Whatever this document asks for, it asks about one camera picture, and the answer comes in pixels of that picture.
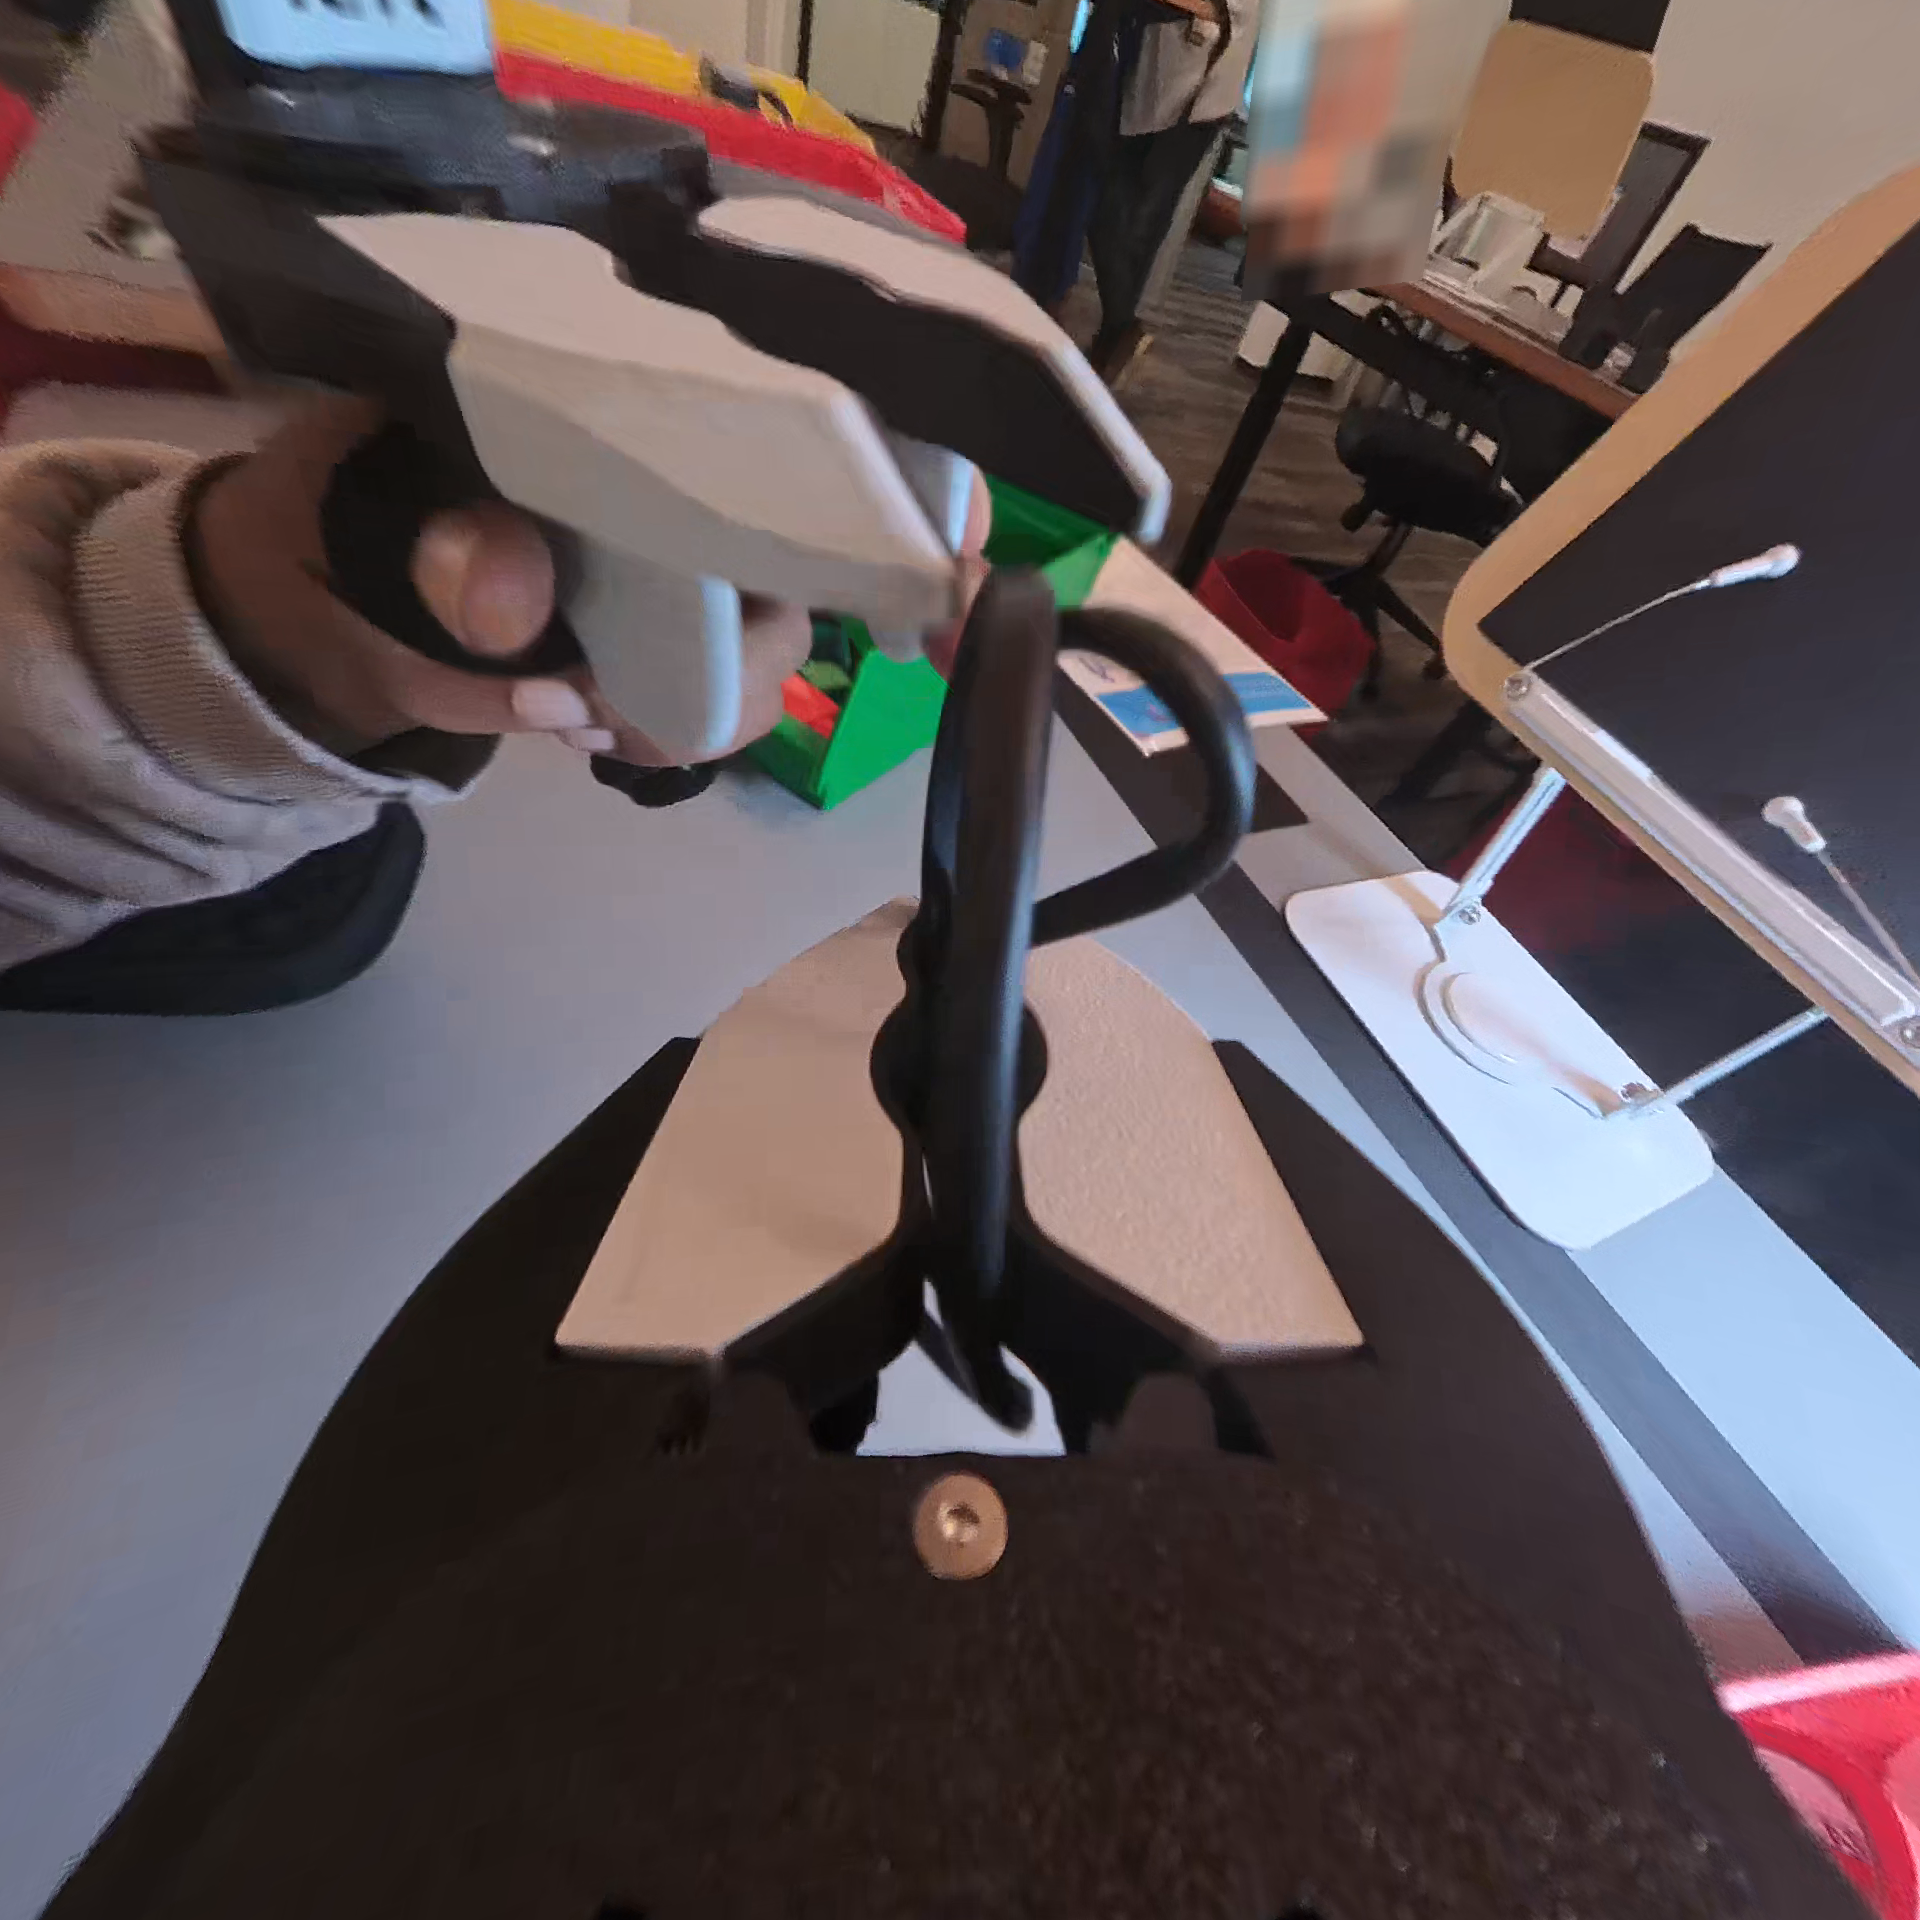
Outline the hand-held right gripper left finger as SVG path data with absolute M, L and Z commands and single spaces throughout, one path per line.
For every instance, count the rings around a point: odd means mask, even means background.
M 706 1029 L 561 1320 L 562 1353 L 719 1361 L 891 1236 L 906 1148 L 874 1044 L 914 912 L 877 908 Z

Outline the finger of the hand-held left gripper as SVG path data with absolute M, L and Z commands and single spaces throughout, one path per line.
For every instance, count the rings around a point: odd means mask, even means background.
M 413 556 L 503 503 L 573 545 L 561 613 L 598 665 L 736 665 L 744 600 L 919 641 L 961 617 L 968 464 L 898 451 L 835 377 L 643 296 L 577 232 L 326 216 L 369 300 L 386 425 L 327 499 L 327 559 L 393 636 L 439 641 Z
M 894 433 L 1139 545 L 1167 468 L 1072 336 L 984 258 L 797 197 L 615 195 L 615 258 L 653 298 L 824 373 Z

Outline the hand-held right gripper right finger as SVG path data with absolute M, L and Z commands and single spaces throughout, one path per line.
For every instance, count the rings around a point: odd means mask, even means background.
M 1033 953 L 1025 994 L 1048 1044 L 1018 1132 L 1033 1224 L 1223 1357 L 1357 1353 L 1209 1035 L 1094 939 Z

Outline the green plastic bin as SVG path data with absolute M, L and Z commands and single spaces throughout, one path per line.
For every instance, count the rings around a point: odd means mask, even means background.
M 1081 609 L 1118 536 L 992 477 L 992 529 L 985 561 L 998 570 L 1037 570 L 1057 609 Z M 933 745 L 947 679 L 925 659 L 889 659 L 850 616 L 815 616 L 813 645 L 798 674 L 842 704 L 832 739 L 785 721 L 754 740 L 746 762 L 815 810 L 835 810 Z

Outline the red plastic bin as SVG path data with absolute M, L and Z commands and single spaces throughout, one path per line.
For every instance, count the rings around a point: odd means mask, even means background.
M 1919 1916 L 1919 1656 L 1721 1682 L 1779 1792 L 1880 1917 Z

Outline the person's left hand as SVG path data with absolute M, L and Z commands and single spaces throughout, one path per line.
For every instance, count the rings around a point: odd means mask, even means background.
M 334 597 L 321 503 L 336 466 L 376 433 L 371 405 L 311 401 L 200 497 L 191 532 L 202 609 L 262 692 L 343 756 L 435 730 L 554 736 L 583 755 L 683 764 L 629 727 L 586 669 L 487 679 L 409 651 Z M 554 613 L 544 536 L 509 506 L 432 517 L 413 570 L 425 609 L 472 656 L 521 661 Z

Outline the black office chair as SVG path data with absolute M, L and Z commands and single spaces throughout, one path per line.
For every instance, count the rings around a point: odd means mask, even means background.
M 1336 456 L 1360 485 L 1339 524 L 1351 536 L 1381 524 L 1381 538 L 1362 561 L 1336 565 L 1327 577 L 1327 588 L 1358 617 L 1373 645 L 1360 677 L 1360 697 L 1373 703 L 1385 664 L 1383 620 L 1426 650 L 1430 681 L 1448 674 L 1438 633 L 1390 584 L 1408 539 L 1438 536 L 1483 548 L 1515 520 L 1521 501 L 1505 477 L 1509 419 L 1498 363 L 1395 304 L 1376 306 L 1365 325 L 1405 345 L 1424 373 L 1449 369 L 1477 396 L 1464 415 L 1430 388 L 1383 373 L 1381 393 L 1349 402 L 1336 425 Z
M 1033 103 L 1033 92 L 987 67 L 973 67 L 966 77 L 949 87 L 949 98 L 973 103 L 984 112 L 991 143 L 987 170 L 998 178 L 1009 178 L 1013 175 L 1018 133 L 1025 122 L 1025 111 Z

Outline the red basket yellow rim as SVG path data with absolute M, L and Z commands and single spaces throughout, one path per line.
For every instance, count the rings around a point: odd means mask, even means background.
M 723 64 L 567 5 L 491 3 L 487 12 L 497 83 L 517 103 L 653 115 L 701 135 L 717 160 L 824 187 L 949 244 L 968 242 L 957 210 L 797 77 Z

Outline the white board stand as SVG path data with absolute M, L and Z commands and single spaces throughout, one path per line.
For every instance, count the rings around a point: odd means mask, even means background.
M 1771 1052 L 1824 1025 L 1853 1025 L 1886 1042 L 1899 1066 L 1917 1066 L 1917 962 L 1843 871 L 1808 804 L 1777 795 L 1761 816 L 1816 861 L 1845 906 L 1843 919 L 1739 850 L 1547 681 L 1551 665 L 1640 617 L 1704 592 L 1779 584 L 1799 563 L 1799 546 L 1774 545 L 1512 667 L 1495 721 L 1521 724 L 1539 765 L 1459 880 L 1410 871 L 1285 901 L 1296 946 L 1459 1157 L 1519 1226 L 1563 1251 L 1589 1251 L 1704 1186 L 1714 1159 L 1688 1103 Z M 1713 908 L 1777 949 L 1808 980 L 1808 1009 L 1667 1089 L 1654 1087 L 1483 903 L 1569 784 L 1589 786 L 1657 853 L 1677 857 Z

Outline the red plastic case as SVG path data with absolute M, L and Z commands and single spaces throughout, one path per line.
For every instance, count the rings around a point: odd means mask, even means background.
M 192 445 L 229 402 L 192 352 L 91 344 L 2 317 L 6 449 L 38 442 Z

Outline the printed paper sheet blue patch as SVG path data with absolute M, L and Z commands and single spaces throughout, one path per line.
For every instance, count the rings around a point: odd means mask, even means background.
M 1069 681 L 1088 696 L 1096 711 L 1104 713 L 1143 756 L 1189 748 L 1187 731 L 1174 708 L 1139 672 L 1086 650 L 1069 651 L 1061 665 Z M 1318 730 L 1328 721 L 1319 706 L 1311 704 L 1302 690 L 1265 664 L 1253 669 L 1234 669 L 1223 681 L 1253 731 Z

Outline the dark rounded pad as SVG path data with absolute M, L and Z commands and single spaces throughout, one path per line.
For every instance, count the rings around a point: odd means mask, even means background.
M 425 867 L 402 804 L 258 888 L 154 909 L 15 968 L 2 1009 L 49 1018 L 247 1018 L 322 999 L 393 946 Z

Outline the wooden top desk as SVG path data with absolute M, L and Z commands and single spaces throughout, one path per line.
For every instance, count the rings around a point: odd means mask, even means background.
M 1562 393 L 1602 421 L 1615 423 L 1640 402 L 1619 380 L 1577 365 L 1553 344 L 1424 282 L 1390 283 L 1362 292 L 1378 309 L 1400 309 L 1534 387 Z M 1287 296 L 1278 300 L 1278 311 L 1282 316 L 1280 336 L 1240 415 L 1174 570 L 1182 585 L 1197 585 L 1214 561 L 1313 344 L 1328 344 L 1351 362 L 1400 383 L 1408 393 L 1435 401 L 1445 415 L 1472 425 L 1483 436 L 1495 433 L 1498 412 L 1491 393 L 1455 369 L 1441 345 L 1423 338 L 1405 340 L 1375 314 L 1358 314 L 1334 296 Z

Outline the black board tan frame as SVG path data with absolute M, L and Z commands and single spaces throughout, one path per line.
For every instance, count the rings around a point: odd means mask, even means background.
M 1489 42 L 1448 168 L 1554 235 L 1591 234 L 1648 112 L 1667 3 L 1514 3 Z

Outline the black board wooden frame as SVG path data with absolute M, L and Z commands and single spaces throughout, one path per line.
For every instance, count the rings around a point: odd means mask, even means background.
M 1917 1091 L 1919 175 L 1834 213 L 1455 591 L 1457 683 Z

